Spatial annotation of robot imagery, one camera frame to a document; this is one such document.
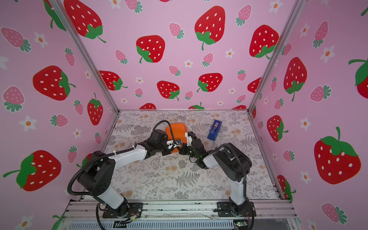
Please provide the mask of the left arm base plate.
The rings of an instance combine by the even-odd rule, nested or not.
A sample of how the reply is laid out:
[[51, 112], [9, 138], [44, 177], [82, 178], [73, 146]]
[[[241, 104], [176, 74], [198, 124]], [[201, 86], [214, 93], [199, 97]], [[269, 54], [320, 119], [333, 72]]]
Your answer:
[[109, 205], [106, 205], [102, 217], [104, 219], [140, 218], [142, 210], [143, 210], [143, 203], [123, 202], [117, 209], [113, 209]]

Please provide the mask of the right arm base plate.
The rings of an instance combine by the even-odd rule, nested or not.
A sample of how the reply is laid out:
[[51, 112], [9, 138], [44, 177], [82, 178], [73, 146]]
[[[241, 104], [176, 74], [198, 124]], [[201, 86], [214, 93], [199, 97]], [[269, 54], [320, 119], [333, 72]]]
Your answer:
[[215, 210], [219, 217], [256, 217], [253, 202], [244, 202], [240, 206], [233, 202], [218, 202]]

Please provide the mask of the orange wrapping paper sheet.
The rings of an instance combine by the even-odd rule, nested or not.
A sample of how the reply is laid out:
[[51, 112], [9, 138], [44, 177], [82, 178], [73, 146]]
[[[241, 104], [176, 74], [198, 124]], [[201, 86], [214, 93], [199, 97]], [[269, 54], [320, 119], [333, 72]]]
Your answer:
[[[175, 137], [175, 140], [181, 140], [184, 144], [187, 144], [187, 137], [185, 136], [185, 133], [188, 132], [187, 127], [183, 123], [175, 123], [171, 124], [173, 135]], [[173, 140], [170, 132], [170, 128], [167, 127], [165, 129], [166, 134], [168, 135], [168, 140]], [[178, 153], [179, 150], [175, 148], [172, 153]]]

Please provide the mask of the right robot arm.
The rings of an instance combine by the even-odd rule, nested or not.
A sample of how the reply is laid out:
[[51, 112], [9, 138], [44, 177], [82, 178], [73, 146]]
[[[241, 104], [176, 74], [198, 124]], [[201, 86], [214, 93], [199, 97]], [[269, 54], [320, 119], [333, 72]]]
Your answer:
[[193, 136], [192, 133], [187, 133], [187, 135], [186, 143], [181, 140], [175, 142], [178, 144], [179, 153], [188, 155], [190, 160], [201, 169], [207, 170], [217, 165], [221, 167], [232, 181], [229, 202], [233, 213], [238, 215], [249, 204], [246, 196], [246, 177], [252, 167], [250, 158], [230, 142], [206, 151], [200, 139]]

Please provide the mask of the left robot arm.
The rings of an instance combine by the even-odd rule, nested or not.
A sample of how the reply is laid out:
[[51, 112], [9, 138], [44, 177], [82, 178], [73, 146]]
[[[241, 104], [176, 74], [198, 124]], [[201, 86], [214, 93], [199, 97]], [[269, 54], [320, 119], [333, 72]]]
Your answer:
[[87, 190], [87, 195], [111, 208], [118, 216], [123, 216], [128, 213], [129, 204], [111, 185], [114, 171], [127, 164], [145, 160], [158, 152], [162, 155], [171, 154], [182, 145], [182, 140], [169, 140], [165, 131], [154, 130], [147, 140], [135, 143], [129, 149], [110, 154], [101, 151], [93, 153], [75, 179]]

